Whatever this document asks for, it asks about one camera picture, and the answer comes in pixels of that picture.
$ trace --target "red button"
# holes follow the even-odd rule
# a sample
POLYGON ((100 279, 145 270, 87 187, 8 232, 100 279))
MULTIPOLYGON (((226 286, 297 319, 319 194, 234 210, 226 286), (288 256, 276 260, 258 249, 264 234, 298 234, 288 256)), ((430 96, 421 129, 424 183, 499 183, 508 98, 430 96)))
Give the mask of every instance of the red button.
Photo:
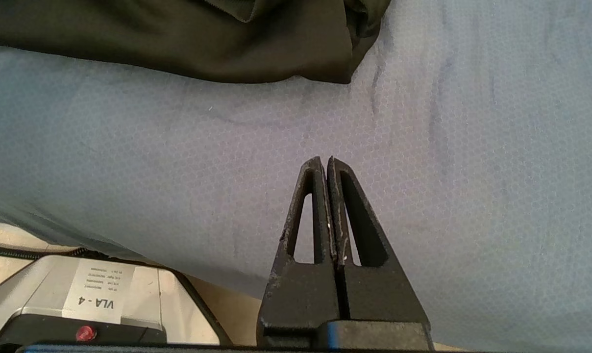
POLYGON ((91 326, 83 326, 76 331, 77 342, 89 342, 96 338, 96 329, 91 326))

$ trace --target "black clamp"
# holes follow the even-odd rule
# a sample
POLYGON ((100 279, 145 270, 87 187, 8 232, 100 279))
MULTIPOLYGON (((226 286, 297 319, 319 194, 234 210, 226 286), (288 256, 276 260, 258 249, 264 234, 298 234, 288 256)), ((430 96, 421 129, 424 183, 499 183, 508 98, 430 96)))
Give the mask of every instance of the black clamp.
POLYGON ((430 351, 430 326, 353 170, 319 157, 298 175, 257 326, 265 347, 430 351), (314 263, 294 260, 312 194, 314 263), (354 263, 349 224, 361 266, 354 263))

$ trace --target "light blue fabric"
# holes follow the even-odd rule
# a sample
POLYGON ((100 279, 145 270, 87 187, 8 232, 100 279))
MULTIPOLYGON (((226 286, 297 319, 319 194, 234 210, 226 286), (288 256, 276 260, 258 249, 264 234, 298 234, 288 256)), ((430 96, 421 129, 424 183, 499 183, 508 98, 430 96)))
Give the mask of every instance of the light blue fabric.
POLYGON ((394 0, 350 85, 0 48, 0 221, 260 296, 300 165, 349 163, 433 326, 592 352, 592 0, 394 0))

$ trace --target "dark green fabric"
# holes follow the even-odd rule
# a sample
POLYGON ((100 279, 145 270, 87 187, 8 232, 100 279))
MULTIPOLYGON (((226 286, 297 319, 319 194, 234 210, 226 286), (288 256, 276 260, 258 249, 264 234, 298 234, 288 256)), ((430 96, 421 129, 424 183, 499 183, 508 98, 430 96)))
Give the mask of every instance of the dark green fabric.
POLYGON ((0 45, 218 82, 348 83, 390 0, 0 0, 0 45))

